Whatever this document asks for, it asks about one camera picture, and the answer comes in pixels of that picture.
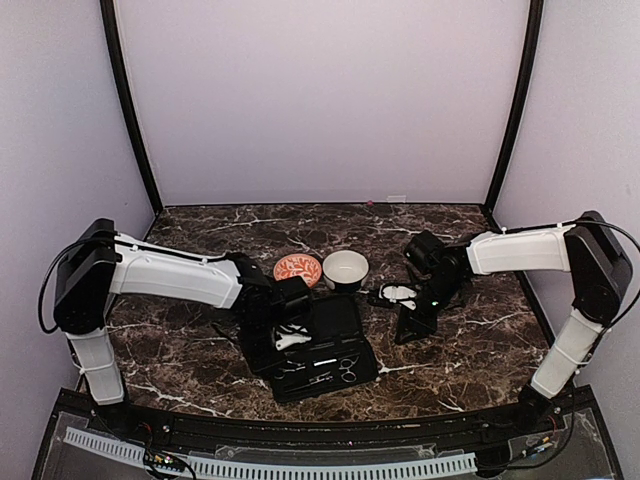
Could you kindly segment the silver thinning scissors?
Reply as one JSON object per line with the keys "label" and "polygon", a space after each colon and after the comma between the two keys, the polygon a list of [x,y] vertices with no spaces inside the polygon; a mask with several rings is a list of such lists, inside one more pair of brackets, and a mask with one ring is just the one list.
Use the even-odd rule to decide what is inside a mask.
{"label": "silver thinning scissors", "polygon": [[[359,355],[353,355],[353,356],[343,357],[343,358],[332,358],[332,359],[336,359],[337,362],[333,365],[325,365],[321,367],[336,367],[338,372],[338,377],[344,383],[351,384],[351,383],[355,383],[358,380],[358,376],[355,372],[355,367],[359,362],[359,359],[360,359]],[[308,384],[314,385],[314,384],[332,381],[333,379],[334,379],[333,374],[330,371],[325,371],[309,379]]]}

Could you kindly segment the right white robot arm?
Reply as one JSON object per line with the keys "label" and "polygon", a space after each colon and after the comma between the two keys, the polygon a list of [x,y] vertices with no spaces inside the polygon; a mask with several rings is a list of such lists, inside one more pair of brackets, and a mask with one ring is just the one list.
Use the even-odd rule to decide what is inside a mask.
{"label": "right white robot arm", "polygon": [[510,413],[511,426],[530,434],[549,416],[546,400],[589,363],[607,331],[639,300],[626,297],[635,279],[621,237],[639,244],[595,210],[561,223],[487,230],[449,243],[423,231],[404,251],[421,279],[384,285],[377,296],[400,305],[395,341],[404,344],[433,334],[440,313],[475,277],[516,272],[531,281],[554,341],[524,389],[532,395]]}

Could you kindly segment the black zippered tool case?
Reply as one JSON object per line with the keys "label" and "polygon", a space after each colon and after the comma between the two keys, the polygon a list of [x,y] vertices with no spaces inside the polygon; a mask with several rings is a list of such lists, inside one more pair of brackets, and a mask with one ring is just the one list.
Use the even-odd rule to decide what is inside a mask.
{"label": "black zippered tool case", "polygon": [[279,325],[275,349],[283,360],[268,380],[280,404],[358,386],[378,376],[358,306],[347,295],[316,300],[309,312]]}

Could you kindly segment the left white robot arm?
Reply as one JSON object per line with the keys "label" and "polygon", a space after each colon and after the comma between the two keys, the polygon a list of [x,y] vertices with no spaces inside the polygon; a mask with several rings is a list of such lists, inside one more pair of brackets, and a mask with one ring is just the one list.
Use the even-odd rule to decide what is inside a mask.
{"label": "left white robot arm", "polygon": [[101,417],[120,436],[141,427],[105,326],[114,295],[144,294],[231,310],[242,326],[267,320],[285,302],[282,287],[244,254],[199,256],[120,234],[95,220],[56,262],[53,318],[71,343]]}

